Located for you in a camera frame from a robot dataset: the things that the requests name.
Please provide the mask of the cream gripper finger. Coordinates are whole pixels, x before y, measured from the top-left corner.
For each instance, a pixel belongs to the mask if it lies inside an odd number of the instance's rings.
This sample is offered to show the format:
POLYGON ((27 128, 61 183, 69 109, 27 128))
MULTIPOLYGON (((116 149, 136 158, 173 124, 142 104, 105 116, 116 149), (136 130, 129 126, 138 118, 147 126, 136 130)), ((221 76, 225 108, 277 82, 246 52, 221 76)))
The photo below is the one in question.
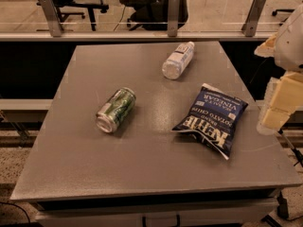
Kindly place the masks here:
POLYGON ((271 99, 272 109, 294 113, 303 105, 303 74, 286 72, 279 80, 271 99))
POLYGON ((290 117, 289 113, 270 106, 277 85, 278 79, 270 78, 258 115, 257 131, 260 134, 274 134, 281 129, 290 117))

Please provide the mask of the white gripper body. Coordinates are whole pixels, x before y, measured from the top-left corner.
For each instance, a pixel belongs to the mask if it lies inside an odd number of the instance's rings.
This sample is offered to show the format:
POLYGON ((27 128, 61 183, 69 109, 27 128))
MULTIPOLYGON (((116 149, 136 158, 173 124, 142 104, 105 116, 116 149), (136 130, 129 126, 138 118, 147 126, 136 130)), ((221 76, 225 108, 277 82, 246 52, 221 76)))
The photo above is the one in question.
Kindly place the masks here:
POLYGON ((275 44, 277 34, 273 34, 264 43, 258 45, 254 51, 254 54, 263 58, 269 58, 274 56, 275 44))

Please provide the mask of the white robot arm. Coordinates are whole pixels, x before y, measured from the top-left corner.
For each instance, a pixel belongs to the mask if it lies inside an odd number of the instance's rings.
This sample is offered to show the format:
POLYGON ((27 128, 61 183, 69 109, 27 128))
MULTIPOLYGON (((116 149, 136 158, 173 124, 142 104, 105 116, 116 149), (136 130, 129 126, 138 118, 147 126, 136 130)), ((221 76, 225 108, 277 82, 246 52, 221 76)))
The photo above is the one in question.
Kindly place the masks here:
POLYGON ((284 69, 279 79, 270 78, 258 116, 257 131, 271 135, 303 106, 303 5, 291 14, 278 32, 255 50, 284 69))

